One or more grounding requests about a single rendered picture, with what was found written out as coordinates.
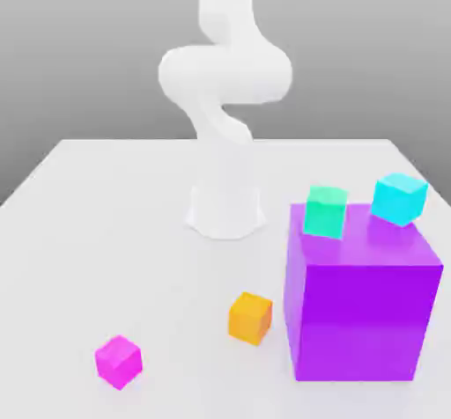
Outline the small green cube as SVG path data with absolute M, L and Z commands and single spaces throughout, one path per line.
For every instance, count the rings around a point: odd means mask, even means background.
M 343 237 L 348 193 L 340 187 L 311 186 L 309 189 L 303 232 L 330 239 Z

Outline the small orange cube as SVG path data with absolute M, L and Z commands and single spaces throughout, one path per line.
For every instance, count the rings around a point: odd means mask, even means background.
M 229 310 L 229 335 L 258 346 L 270 329 L 272 307 L 271 300 L 246 291 L 242 292 Z

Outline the small cyan cube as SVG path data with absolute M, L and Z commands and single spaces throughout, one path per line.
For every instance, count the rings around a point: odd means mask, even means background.
M 405 173 L 390 173 L 376 181 L 371 213 L 405 227 L 423 212 L 429 184 Z

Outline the small magenta cube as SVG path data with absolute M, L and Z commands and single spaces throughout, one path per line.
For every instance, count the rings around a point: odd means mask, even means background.
M 122 390 L 143 370 L 141 349 L 117 335 L 94 352 L 98 375 L 117 390 Z

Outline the large purple box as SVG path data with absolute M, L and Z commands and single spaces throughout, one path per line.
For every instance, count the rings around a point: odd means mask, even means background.
M 298 381 L 410 381 L 443 262 L 414 224 L 399 227 L 347 207 L 344 234 L 304 233 L 290 208 L 284 316 Z

